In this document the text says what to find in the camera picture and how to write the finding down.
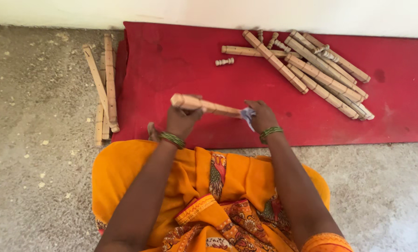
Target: wooden rod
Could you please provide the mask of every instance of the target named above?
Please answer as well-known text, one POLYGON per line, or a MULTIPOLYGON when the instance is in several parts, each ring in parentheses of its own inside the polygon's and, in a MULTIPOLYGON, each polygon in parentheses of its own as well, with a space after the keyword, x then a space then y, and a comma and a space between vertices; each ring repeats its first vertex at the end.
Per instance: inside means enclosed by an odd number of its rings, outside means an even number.
MULTIPOLYGON (((91 48, 89 45, 84 44, 83 45, 83 52, 86 60, 88 61, 89 69, 91 70, 91 74, 94 79, 94 83, 97 88, 98 95, 100 97, 101 104, 103 106, 104 113, 108 117, 108 98, 106 97, 105 87, 103 86, 103 83, 101 82, 101 78, 99 75, 99 71, 97 70, 96 62, 94 60, 93 54, 91 52, 91 48)), ((120 129, 118 125, 110 124, 111 131, 112 132, 118 132, 120 129)))
MULTIPOLYGON (((314 46, 316 47, 322 47, 324 44, 319 42, 317 39, 315 39, 312 35, 308 33, 304 33, 302 35, 304 38, 306 38, 308 41, 310 41, 314 46)), ((350 62, 345 60, 343 57, 332 51, 332 49, 327 49, 327 51, 334 56, 338 57, 339 60, 337 64, 342 67, 344 70, 346 70, 349 74, 351 74, 353 77, 357 78, 363 83, 368 83, 370 81, 370 77, 364 73, 363 71, 359 70, 356 66, 352 65, 350 62)))
MULTIPOLYGON (((302 59, 302 56, 297 52, 285 52, 281 50, 270 50, 277 58, 285 58, 288 54, 293 54, 295 57, 302 59)), ((221 52, 226 54, 235 54, 235 55, 246 55, 246 56, 256 56, 263 57, 257 49, 250 47, 240 47, 240 46, 229 46, 224 45, 221 47, 221 52)))
POLYGON ((95 146, 102 146, 102 130, 103 130, 103 105, 101 102, 97 105, 96 111, 96 128, 95 128, 95 146))
POLYGON ((335 81, 333 78, 327 76, 326 74, 324 74, 319 69, 308 65, 307 63, 305 63, 304 61, 302 61, 302 60, 300 60, 296 57, 293 57, 291 55, 287 55, 285 57, 285 61, 287 61, 288 63, 290 63, 293 66, 296 66, 297 68, 299 68, 300 70, 302 70, 303 72, 308 74, 309 76, 321 81, 322 83, 326 84, 327 86, 330 86, 331 88, 333 88, 335 91, 339 92, 340 94, 344 94, 346 97, 348 97, 352 101, 362 102, 364 100, 363 97, 360 94, 358 94, 355 91, 353 91, 352 89, 344 86, 343 84, 335 81))
POLYGON ((293 72, 291 72, 278 58, 276 58, 276 56, 274 56, 274 54, 265 47, 265 45, 263 45, 256 37, 254 37, 251 32, 245 30, 243 32, 243 37, 245 37, 245 39, 255 49, 257 49, 257 51, 262 54, 262 56, 267 59, 271 65, 273 65, 297 90, 299 90, 299 92, 302 94, 306 94, 308 92, 308 88, 304 85, 304 83, 302 83, 301 80, 297 78, 293 72))
POLYGON ((108 95, 108 120, 117 125, 116 88, 114 83, 114 59, 111 34, 105 34, 105 68, 106 68, 106 93, 108 95))
POLYGON ((291 65, 290 63, 287 65, 288 69, 290 69, 294 75, 301 79, 301 81, 313 92, 319 95, 322 99, 329 102, 332 106, 337 108, 339 111, 343 112, 346 116, 350 117, 351 119, 357 119, 358 113, 351 109, 351 107, 347 106, 345 103, 340 101, 334 95, 329 93, 329 91, 325 90, 322 86, 318 83, 314 82, 308 75, 305 75, 301 70, 297 67, 291 65))
MULTIPOLYGON (((297 36, 300 35, 298 32, 295 33, 295 37, 302 37, 297 36)), ((357 87, 357 85, 353 84, 349 81, 346 77, 342 76, 338 71, 336 71, 333 67, 329 66, 326 62, 320 59, 317 55, 311 53, 311 51, 305 48, 302 44, 298 43, 292 37, 287 37, 285 43, 289 45, 293 50, 298 52, 302 57, 306 58, 309 62, 319 68, 322 72, 324 72, 329 77, 335 79, 337 82, 343 84, 344 86, 352 89, 353 91, 360 94, 364 99, 368 98, 368 94, 366 94, 362 89, 357 87)))
POLYGON ((349 107, 351 107, 353 110, 355 110, 358 113, 358 119, 360 120, 372 120, 374 119, 374 114, 372 114, 364 105, 358 102, 351 101, 349 98, 344 96, 343 94, 340 94, 339 92, 335 91, 329 86, 326 86, 324 83, 320 82, 317 79, 314 79, 316 83, 323 86, 326 90, 328 90, 331 94, 335 95, 338 99, 340 99, 342 102, 347 104, 349 107))
POLYGON ((192 95, 176 93, 173 94, 170 102, 172 103, 172 106, 181 109, 195 110, 206 108, 206 113, 213 113, 216 115, 235 117, 240 119, 242 118, 240 110, 237 108, 231 108, 210 101, 201 100, 192 95))
MULTIPOLYGON (((312 53, 314 52, 322 52, 323 50, 327 50, 329 49, 329 45, 324 45, 321 48, 317 48, 315 45, 313 45, 312 43, 310 43, 310 41, 308 41, 306 38, 304 38, 299 32, 297 32, 296 30, 293 30, 290 33, 290 37, 292 37, 293 39, 295 39, 298 43, 300 43, 301 45, 303 45, 305 48, 309 49, 312 53)), ((321 58, 323 61, 325 61, 329 66, 331 66, 333 69, 335 69, 340 75, 346 77, 346 79, 348 79, 350 82, 352 82, 353 84, 357 84, 357 80, 355 80, 349 73, 347 73, 344 69, 342 69, 340 66, 338 66, 335 62, 333 62, 331 59, 328 59, 327 57, 323 57, 320 54, 317 54, 317 56, 319 58, 321 58)), ((328 74, 327 72, 324 72, 325 74, 329 75, 330 77, 334 78, 335 80, 337 80, 338 82, 341 82, 341 77, 340 75, 337 75, 335 72, 332 72, 331 75, 328 74)))
MULTIPOLYGON (((100 66, 99 74, 100 74, 101 82, 102 82, 103 86, 105 87, 106 86, 105 52, 102 52, 101 55, 100 55, 99 66, 100 66)), ((103 129, 102 129, 102 133, 101 133, 101 138, 103 140, 109 140, 110 139, 110 122, 108 121, 108 118, 105 116, 105 113, 103 113, 103 129)))

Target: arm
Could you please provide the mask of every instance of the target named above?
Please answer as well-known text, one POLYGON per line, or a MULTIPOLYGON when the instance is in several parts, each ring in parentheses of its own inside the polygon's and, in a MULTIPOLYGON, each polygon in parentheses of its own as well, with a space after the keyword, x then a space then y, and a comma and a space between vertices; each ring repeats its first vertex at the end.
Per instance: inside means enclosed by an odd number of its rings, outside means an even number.
MULTIPOLYGON (((246 101, 256 111, 252 126, 261 133, 279 126, 273 111, 263 101, 246 101)), ((301 249, 313 235, 334 233, 343 236, 325 208, 310 177, 294 155, 285 135, 275 132, 267 137, 274 168, 277 194, 291 223, 296 246, 301 249)))
MULTIPOLYGON (((167 132, 185 139, 202 116, 170 107, 167 132)), ((177 146, 161 140, 119 202, 95 252, 137 252, 145 249, 156 222, 177 146)))

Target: white wall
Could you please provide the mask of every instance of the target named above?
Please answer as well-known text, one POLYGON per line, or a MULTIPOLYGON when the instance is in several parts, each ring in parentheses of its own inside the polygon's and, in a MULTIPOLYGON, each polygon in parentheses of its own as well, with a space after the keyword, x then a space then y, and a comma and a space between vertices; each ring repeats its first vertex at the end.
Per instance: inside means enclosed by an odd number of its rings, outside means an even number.
POLYGON ((418 0, 0 0, 0 24, 122 29, 123 21, 418 38, 418 0))

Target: hand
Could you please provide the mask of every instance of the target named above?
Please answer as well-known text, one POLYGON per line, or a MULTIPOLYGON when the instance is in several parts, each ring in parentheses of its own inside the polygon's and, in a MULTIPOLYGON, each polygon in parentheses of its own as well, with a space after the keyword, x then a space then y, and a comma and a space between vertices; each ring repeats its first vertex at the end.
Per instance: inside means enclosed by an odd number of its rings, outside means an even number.
POLYGON ((170 106, 167 112, 167 129, 170 134, 176 135, 181 140, 185 140, 192 132, 195 123, 203 116, 205 108, 197 110, 184 110, 170 106))
POLYGON ((252 117, 251 125, 257 133, 262 134, 268 128, 279 126, 273 111, 262 100, 245 100, 245 103, 256 112, 256 115, 252 117))

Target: woman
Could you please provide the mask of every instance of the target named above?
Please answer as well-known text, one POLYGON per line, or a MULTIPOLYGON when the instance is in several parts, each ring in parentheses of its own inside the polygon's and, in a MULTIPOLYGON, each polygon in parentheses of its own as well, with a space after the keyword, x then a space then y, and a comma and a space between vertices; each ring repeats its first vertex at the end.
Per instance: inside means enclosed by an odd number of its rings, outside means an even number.
POLYGON ((178 150, 204 112, 173 107, 159 144, 104 149, 93 167, 95 251, 352 251, 324 179, 299 162, 263 101, 245 103, 271 158, 178 150))

